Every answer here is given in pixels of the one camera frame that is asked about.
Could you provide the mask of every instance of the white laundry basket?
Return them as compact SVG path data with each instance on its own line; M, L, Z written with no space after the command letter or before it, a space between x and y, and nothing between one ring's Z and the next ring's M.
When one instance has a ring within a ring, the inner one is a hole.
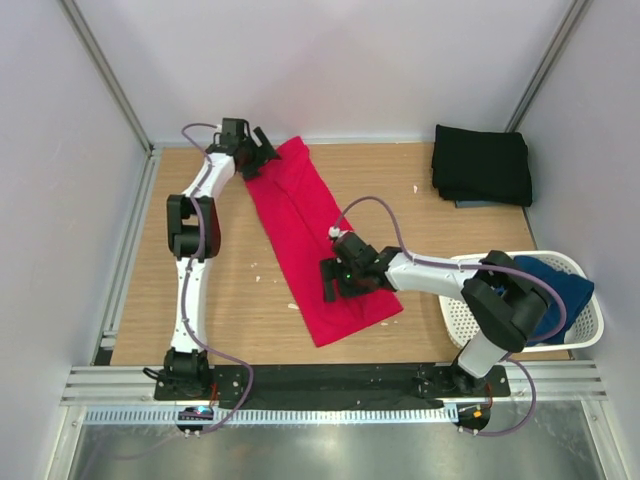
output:
M507 252L509 255L527 255L535 257L547 265L567 273L575 273L586 278L580 266L571 258L558 252L537 250L531 252ZM487 254L460 255L454 260L481 260ZM449 297L439 297L442 315L447 326L447 333L457 347L462 348L478 332L479 327L467 304ZM576 322L565 334L565 343L561 345L546 345L539 343L535 347L525 347L524 352L549 352L552 350L566 350L585 348L593 345L602 336L604 321L602 311L595 293L591 301L576 319Z

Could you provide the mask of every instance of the black cloth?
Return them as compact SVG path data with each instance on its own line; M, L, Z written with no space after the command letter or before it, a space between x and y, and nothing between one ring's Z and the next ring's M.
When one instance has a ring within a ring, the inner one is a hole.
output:
M445 200L532 203L528 148L520 133L436 126L433 186Z

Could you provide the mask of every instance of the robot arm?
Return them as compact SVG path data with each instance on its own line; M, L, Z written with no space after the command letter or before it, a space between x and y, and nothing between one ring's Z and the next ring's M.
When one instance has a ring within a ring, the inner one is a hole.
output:
M188 334L182 307L195 336L206 343L207 283L221 244L216 201L236 172L250 179L269 160L279 158L262 130L256 128L254 133L260 145L253 140L246 120L223 119L195 180L181 194L167 199L168 243L176 257L178 295L171 348L162 371L164 390L156 391L157 399L183 397L185 391L200 394L210 386L207 352ZM198 216L196 225L185 222L193 216Z
M497 362L522 351L550 304L544 290L514 275L460 268L465 263L477 265L475 261L423 256L422 260L452 268L426 266L416 264L400 248L386 247L378 253L354 232L330 231L330 236L336 257L321 263L326 301L335 300L337 286L344 297L383 288L433 293L468 304L480 331L452 365L454 379L462 390L475 388ZM482 262L520 270L503 252L492 251Z

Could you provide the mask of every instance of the wooden surface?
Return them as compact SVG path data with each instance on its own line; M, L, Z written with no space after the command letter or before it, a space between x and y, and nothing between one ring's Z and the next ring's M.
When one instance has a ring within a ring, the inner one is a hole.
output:
M441 200L430 184L431 153L430 144L311 147L312 160L338 204L345 206L371 194L386 199L398 215L405 242L416 252L449 257L533 248L520 208L456 209L452 202ZM167 247L166 198L184 190L201 165L195 150L164 152L113 365L162 364L175 322L177 289L175 261ZM418 292L398 293L405 310L387 325L376 324L316 348L300 312L288 308L295 301L239 176L223 191L217 211L222 249L211 271L207 301L207 335L215 348L253 364L450 361L455 357L458 349L447 336L437 298ZM349 220L363 239L378 248L397 244L379 205L365 202L352 212ZM566 359L568 354L524 358Z

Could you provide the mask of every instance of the red cloth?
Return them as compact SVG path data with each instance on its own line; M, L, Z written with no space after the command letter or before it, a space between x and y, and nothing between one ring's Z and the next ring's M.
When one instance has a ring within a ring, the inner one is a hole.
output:
M265 165L260 177L247 182L247 188L316 346L401 312L395 295L385 290L324 301L320 260L334 256L328 233L340 209L300 137L280 146L278 153L281 160ZM346 220L340 227L351 230Z

